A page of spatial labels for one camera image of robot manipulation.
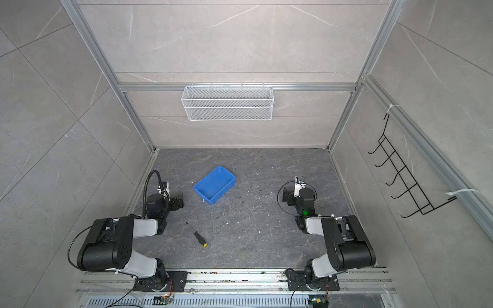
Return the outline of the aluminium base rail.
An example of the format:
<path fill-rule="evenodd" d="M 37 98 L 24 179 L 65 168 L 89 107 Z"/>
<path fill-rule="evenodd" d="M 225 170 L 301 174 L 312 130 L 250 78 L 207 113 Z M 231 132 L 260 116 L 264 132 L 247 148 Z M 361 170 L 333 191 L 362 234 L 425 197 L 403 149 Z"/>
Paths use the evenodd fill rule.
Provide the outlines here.
<path fill-rule="evenodd" d="M 123 275 L 86 273 L 69 307 L 402 307 L 386 268 L 352 269 L 307 285 L 300 270 L 172 269 L 160 292 Z"/>

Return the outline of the blue plastic bin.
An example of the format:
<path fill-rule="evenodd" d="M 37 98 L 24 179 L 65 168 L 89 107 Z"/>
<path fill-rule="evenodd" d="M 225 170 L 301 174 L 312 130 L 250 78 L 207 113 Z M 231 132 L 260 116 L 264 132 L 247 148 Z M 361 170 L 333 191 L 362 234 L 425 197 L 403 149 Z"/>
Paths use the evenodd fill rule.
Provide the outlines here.
<path fill-rule="evenodd" d="M 234 184 L 236 177 L 227 169 L 218 166 L 193 186 L 194 191 L 209 205 L 213 205 Z"/>

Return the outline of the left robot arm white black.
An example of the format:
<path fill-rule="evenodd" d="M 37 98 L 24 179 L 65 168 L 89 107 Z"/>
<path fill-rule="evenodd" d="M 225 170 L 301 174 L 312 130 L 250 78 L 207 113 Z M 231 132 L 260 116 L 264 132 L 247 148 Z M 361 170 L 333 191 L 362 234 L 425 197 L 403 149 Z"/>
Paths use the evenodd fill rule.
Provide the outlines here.
<path fill-rule="evenodd" d="M 77 255 L 77 268 L 84 272 L 115 272 L 135 278 L 134 291 L 182 292 L 187 272 L 167 272 L 159 258 L 133 249 L 133 240 L 161 235 L 171 211 L 184 207 L 183 194 L 170 198 L 153 194 L 146 199 L 145 218 L 131 214 L 94 221 Z"/>

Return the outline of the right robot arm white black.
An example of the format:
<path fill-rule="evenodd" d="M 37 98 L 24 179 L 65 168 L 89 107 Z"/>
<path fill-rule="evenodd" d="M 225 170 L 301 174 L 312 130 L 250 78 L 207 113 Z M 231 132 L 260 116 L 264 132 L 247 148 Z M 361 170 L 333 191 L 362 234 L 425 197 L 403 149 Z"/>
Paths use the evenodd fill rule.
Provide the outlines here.
<path fill-rule="evenodd" d="M 305 234 L 321 236 L 325 254 L 310 259 L 303 270 L 288 268 L 290 291 L 338 291 L 337 275 L 376 264 L 374 249 L 355 215 L 320 216 L 315 211 L 317 194 L 310 188 L 282 189 L 282 202 L 296 209 L 295 223 Z"/>

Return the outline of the black yellow screwdriver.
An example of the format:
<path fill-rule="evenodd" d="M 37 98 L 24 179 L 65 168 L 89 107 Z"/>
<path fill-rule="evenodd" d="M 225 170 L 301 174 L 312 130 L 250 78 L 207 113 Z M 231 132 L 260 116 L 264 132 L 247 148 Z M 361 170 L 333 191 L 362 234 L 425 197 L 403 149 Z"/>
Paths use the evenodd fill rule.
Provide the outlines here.
<path fill-rule="evenodd" d="M 196 237 L 196 239 L 200 243 L 200 245 L 203 247 L 206 247 L 207 241 L 205 240 L 205 238 L 202 237 L 188 222 L 186 222 L 186 225 L 192 230 L 193 235 Z"/>

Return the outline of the aluminium frame profile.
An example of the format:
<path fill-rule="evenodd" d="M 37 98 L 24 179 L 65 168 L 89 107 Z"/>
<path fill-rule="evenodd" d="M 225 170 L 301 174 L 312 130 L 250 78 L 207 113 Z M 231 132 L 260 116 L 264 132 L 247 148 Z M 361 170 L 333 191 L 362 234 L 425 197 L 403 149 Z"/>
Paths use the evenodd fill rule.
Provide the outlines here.
<path fill-rule="evenodd" d="M 125 91 L 122 91 L 120 89 L 117 76 L 112 66 L 110 65 L 110 62 L 107 60 L 101 46 L 96 40 L 96 37 L 92 32 L 90 26 L 88 25 L 86 18 L 83 16 L 78 3 L 73 0 L 61 0 L 60 2 L 64 7 L 66 13 L 69 15 L 78 33 L 82 37 L 83 42 L 87 46 L 98 67 L 100 68 L 100 71 L 103 73 L 103 76 L 108 81 L 110 88 L 113 90 L 118 101 L 127 113 L 127 116 L 130 118 L 132 124 L 137 130 L 137 133 L 143 140 L 148 151 L 150 153 L 153 153 L 155 151 L 155 146 L 153 145 L 149 134 L 145 130 L 145 127 L 143 126 L 139 116 L 137 115 L 137 112 L 134 110 Z"/>

